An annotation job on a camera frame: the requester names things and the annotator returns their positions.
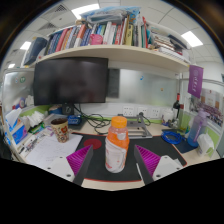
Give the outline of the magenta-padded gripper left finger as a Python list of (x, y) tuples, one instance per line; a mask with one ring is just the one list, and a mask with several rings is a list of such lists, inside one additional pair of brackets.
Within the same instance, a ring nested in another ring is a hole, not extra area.
[(46, 170), (81, 186), (93, 156), (93, 146), (88, 145), (67, 157), (58, 157)]

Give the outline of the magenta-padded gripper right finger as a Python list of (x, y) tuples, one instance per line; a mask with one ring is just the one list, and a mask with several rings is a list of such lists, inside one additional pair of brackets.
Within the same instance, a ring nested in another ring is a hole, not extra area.
[(180, 163), (171, 159), (168, 155), (159, 156), (139, 145), (134, 146), (134, 156), (145, 185), (183, 168)]

